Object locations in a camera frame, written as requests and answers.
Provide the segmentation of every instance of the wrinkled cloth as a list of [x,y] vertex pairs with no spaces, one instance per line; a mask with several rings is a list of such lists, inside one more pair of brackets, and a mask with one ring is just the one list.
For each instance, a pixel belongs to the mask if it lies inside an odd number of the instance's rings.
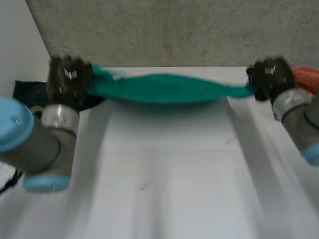
[[194,77],[173,74],[150,74],[114,79],[114,74],[93,65],[88,93],[105,98],[115,98],[144,103],[193,103],[214,101],[219,98],[249,97],[252,86],[231,86]]

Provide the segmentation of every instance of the black cable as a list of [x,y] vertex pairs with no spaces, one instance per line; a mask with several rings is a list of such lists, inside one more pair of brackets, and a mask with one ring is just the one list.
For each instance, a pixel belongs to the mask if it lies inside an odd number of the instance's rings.
[[9,188],[14,187],[17,183],[19,178],[22,176],[22,172],[18,169],[15,170],[13,176],[11,179],[9,179],[5,185],[0,189],[0,195],[2,193],[4,193],[6,190],[8,190]]

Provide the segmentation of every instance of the light blue robot joint cap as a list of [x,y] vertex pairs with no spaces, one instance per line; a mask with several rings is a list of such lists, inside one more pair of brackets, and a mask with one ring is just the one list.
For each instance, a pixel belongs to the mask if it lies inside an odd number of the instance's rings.
[[10,97],[0,97],[0,152],[11,151],[31,135],[34,116],[27,106]]
[[301,152],[302,157],[312,166],[319,166],[319,143],[315,143]]
[[29,192],[61,192],[68,188],[70,179],[67,175],[34,176],[25,178],[22,187]]

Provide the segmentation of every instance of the fabric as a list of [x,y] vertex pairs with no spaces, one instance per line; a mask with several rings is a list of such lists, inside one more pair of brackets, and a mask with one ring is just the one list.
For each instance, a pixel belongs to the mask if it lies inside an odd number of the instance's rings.
[[[34,106],[46,107],[49,103],[47,85],[44,82],[15,81],[13,97],[29,108]],[[80,106],[80,111],[90,109],[101,102],[104,98],[88,96]]]
[[236,87],[217,82],[172,74],[151,74],[114,79],[114,74],[93,65],[88,93],[145,103],[192,103],[214,101],[218,98],[249,97],[252,86]]
[[315,95],[319,91],[319,70],[307,66],[293,68],[296,86]]

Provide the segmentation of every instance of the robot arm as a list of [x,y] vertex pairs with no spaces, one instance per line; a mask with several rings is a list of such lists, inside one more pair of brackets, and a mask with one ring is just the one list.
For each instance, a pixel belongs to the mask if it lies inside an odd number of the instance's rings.
[[0,159],[24,172],[31,192],[65,190],[70,181],[79,106],[86,97],[91,64],[70,57],[50,63],[48,95],[41,121],[12,98],[0,98]]
[[313,100],[303,89],[295,88],[290,67],[281,58],[256,62],[247,69],[250,84],[257,88],[256,100],[270,99],[279,117],[304,159],[319,165],[319,95]]

